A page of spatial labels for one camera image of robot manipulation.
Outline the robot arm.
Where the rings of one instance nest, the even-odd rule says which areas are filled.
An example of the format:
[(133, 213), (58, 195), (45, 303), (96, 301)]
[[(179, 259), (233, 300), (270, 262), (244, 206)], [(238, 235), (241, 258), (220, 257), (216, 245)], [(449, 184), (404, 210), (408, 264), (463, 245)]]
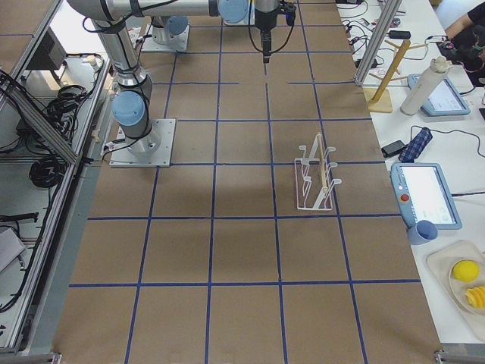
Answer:
[(152, 17), (152, 39), (163, 52), (185, 52), (189, 37), (187, 16)]
[(242, 6), (243, 14), (254, 15), (254, 26), (260, 30), (262, 59), (265, 64), (274, 53), (271, 31), (277, 17), (285, 13), (283, 1), (69, 1), (79, 14), (92, 21), (114, 69), (122, 90), (142, 89), (147, 78), (133, 49), (126, 20), (129, 17), (221, 16), (225, 21)]

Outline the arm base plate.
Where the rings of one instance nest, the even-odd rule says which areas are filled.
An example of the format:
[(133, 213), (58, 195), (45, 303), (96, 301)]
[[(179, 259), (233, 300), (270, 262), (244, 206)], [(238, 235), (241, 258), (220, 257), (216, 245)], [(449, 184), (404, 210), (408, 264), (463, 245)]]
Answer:
[(187, 25), (182, 33), (174, 35), (169, 32), (167, 27), (159, 28), (151, 26), (146, 32), (147, 37), (142, 46), (142, 51), (163, 53), (185, 52), (189, 42), (189, 28), (190, 25)]
[(171, 163), (171, 153), (174, 143), (176, 120), (151, 119), (151, 132), (133, 142), (130, 138), (127, 143), (119, 143), (111, 153), (109, 165), (113, 168), (168, 168)]

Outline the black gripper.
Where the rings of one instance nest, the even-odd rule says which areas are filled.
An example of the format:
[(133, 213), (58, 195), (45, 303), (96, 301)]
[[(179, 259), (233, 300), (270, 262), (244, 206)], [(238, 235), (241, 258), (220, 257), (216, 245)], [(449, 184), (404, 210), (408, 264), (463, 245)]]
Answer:
[(262, 60), (268, 63), (272, 53), (271, 30), (277, 25), (278, 0), (255, 0), (255, 26), (260, 30)]

